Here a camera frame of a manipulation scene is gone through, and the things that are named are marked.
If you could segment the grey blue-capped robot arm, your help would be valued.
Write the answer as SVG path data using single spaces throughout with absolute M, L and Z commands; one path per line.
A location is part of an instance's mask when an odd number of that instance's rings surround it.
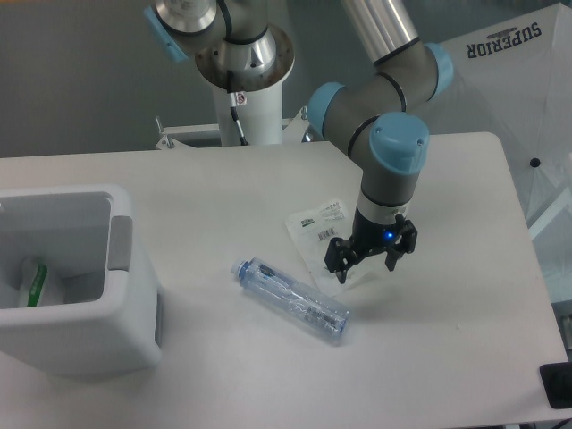
M 446 89 L 454 67 L 437 44 L 424 44 L 400 1 L 347 1 L 344 9 L 375 70 L 361 88 L 330 82 L 307 103 L 307 120 L 360 167 L 352 231 L 333 238 L 326 269 L 344 282 L 364 259 L 384 255 L 393 270 L 415 250 L 408 205 L 429 148 L 429 130 L 411 111 Z M 268 18 L 265 1 L 154 1 L 144 11 L 175 61 L 193 58 L 217 104 L 221 142 L 282 141 L 282 104 L 268 96 L 294 63 L 289 37 Z

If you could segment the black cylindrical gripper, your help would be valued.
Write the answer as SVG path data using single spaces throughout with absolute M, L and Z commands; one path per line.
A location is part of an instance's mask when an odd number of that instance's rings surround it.
M 405 254 L 415 251 L 417 235 L 415 225 L 402 214 L 396 214 L 393 223 L 379 224 L 368 220 L 357 208 L 350 238 L 330 240 L 324 257 L 325 266 L 340 284 L 344 284 L 351 267 L 366 257 L 386 252 L 385 265 L 392 272 Z

